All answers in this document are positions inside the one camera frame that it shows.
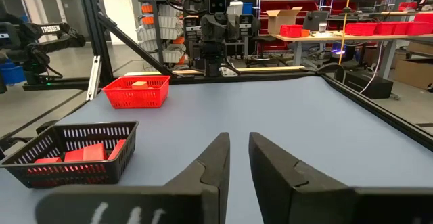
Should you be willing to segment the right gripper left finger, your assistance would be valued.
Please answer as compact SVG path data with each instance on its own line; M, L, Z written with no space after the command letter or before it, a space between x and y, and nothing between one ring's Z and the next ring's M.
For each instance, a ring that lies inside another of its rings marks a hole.
M162 186L65 185L41 199L37 224L225 224L230 139L220 133Z

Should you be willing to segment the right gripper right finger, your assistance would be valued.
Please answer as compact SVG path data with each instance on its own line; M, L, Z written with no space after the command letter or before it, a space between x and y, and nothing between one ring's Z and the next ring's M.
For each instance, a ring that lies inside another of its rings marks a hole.
M249 157L264 224L433 224L433 188L349 187L257 132Z

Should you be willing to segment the red rectangular block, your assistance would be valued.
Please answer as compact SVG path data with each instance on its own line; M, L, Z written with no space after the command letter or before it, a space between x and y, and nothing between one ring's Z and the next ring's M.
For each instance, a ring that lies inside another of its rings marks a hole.
M118 141L118 143L116 144L116 146L114 147L114 149L112 150L111 154L108 156L108 160L113 160L117 157L117 155L119 154L119 152L121 151L124 143L126 142L125 139L121 139Z
M106 159L103 143L97 143L83 148L83 161L102 161Z
M78 149L66 152L64 155L64 162L82 162L84 149Z

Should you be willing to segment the black office chair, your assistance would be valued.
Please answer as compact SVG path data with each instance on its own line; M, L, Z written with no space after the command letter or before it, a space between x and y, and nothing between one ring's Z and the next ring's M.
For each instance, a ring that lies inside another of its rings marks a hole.
M272 36L255 36L251 38L251 41L254 41L256 46L257 46L257 50L256 50L256 55L248 58L246 60L246 67L249 68L251 66L264 66L266 67L266 64L270 61L269 58L266 58L264 55L264 46L265 43L274 41L274 37Z

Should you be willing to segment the black plastic basket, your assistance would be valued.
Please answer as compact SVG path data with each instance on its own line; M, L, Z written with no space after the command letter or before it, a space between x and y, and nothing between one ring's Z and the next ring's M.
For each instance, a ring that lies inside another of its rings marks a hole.
M28 188L48 188L65 184L118 183L135 151L139 123L99 122L53 125L39 133L17 152L4 158L0 168L8 170ZM119 140L125 139L113 160L108 156ZM66 152L103 143L106 159L102 161L64 162ZM40 158L60 157L62 162L35 164Z

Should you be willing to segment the rack of white bins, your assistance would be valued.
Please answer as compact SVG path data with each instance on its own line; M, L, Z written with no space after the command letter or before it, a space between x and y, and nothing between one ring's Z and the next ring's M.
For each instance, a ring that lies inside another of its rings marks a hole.
M138 0L141 13L136 33L138 45L151 57L170 67L187 59L183 37L183 13L176 0Z

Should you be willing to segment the open cardboard box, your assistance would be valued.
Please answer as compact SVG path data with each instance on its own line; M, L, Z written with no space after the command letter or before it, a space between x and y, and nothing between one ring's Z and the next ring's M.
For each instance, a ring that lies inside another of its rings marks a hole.
M296 16L302 10L302 7L293 7L292 9L268 10L268 33L278 35L282 25L295 24Z

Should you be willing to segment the red storage bin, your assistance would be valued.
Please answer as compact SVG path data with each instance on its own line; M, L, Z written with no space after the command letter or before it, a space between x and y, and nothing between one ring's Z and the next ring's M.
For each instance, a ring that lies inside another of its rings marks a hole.
M418 13L415 15L414 22L427 22L433 24L433 13Z
M405 35L408 24L406 22L381 22L375 28L376 35Z
M302 25L297 25L297 24L281 25L279 34L283 37L299 38L302 36Z
M349 23L345 27L345 34L354 36L373 36L377 25L377 23L373 22Z
M408 22L405 31L406 35L427 35L433 32L433 23L429 22Z

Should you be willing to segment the dark grey box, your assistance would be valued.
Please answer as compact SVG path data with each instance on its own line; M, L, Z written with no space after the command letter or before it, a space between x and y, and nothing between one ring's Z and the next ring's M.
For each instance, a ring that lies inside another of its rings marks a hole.
M327 24L329 11L309 11L307 12L302 28L310 31L318 31L321 22Z

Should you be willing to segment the red plastic basket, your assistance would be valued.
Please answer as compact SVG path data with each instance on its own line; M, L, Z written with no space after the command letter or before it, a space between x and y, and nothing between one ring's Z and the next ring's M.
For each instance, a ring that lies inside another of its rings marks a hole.
M136 81L146 81L147 89L132 89ZM102 91L113 108L159 108L168 97L170 76L123 76Z

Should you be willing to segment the wooden workbench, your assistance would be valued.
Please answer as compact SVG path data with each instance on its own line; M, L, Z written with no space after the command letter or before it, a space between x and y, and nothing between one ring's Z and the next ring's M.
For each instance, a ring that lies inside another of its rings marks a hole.
M295 42L294 49L294 65L299 66L301 64L302 58L302 44L303 43L333 43L337 41L387 41L385 50L382 56L382 61L380 62L380 67L378 68L377 75L383 79L387 79L390 73L392 61L396 51L396 44L398 40L415 41L421 43L433 43L433 34L426 35L372 35L372 36L354 36L354 35L344 35L340 31L329 31L326 35L320 35L318 32L314 32L308 37L300 38L290 38L283 37L281 35L273 35L273 37L287 42Z

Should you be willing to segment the black floor box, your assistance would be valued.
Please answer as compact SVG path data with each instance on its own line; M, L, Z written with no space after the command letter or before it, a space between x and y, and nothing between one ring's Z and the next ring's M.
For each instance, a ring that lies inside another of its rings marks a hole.
M334 78L369 99L388 99L394 83L365 71L337 72Z

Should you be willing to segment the closed cardboard box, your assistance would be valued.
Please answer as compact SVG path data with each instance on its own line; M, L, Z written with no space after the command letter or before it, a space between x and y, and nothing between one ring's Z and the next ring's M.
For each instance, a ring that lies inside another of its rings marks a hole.
M433 59L399 60L396 63L394 80L420 89L433 89Z

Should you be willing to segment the grey door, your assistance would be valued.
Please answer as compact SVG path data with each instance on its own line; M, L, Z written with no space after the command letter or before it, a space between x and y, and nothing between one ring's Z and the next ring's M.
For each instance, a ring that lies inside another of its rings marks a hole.
M67 22L62 0L36 0L43 23Z

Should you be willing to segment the blue bucket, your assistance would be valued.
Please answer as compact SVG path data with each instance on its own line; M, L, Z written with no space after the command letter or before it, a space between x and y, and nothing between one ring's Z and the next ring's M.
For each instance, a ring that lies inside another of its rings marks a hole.
M0 73L6 85L14 85L26 80L23 68L9 59L6 59L6 63L0 64Z

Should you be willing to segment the silver metal bracket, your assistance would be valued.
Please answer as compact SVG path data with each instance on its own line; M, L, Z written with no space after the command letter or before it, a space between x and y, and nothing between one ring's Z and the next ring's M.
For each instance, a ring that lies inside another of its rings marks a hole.
M101 74L101 58L100 56L94 56L91 68L91 74L89 77L89 84L87 89L86 100L91 101L95 98L99 88L99 78Z

